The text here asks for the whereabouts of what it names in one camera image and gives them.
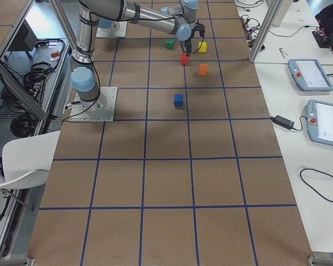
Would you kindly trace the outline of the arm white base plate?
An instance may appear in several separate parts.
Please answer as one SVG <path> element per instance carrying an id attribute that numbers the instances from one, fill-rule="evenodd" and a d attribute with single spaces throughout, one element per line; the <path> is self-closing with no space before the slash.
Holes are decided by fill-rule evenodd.
<path id="1" fill-rule="evenodd" d="M 103 30 L 98 27 L 97 38 L 125 38 L 127 32 L 127 22 L 119 22 L 120 28 L 118 30 Z"/>
<path id="2" fill-rule="evenodd" d="M 101 87 L 97 102 L 87 111 L 86 102 L 72 106 L 69 122 L 113 122 L 117 92 L 117 87 Z"/>

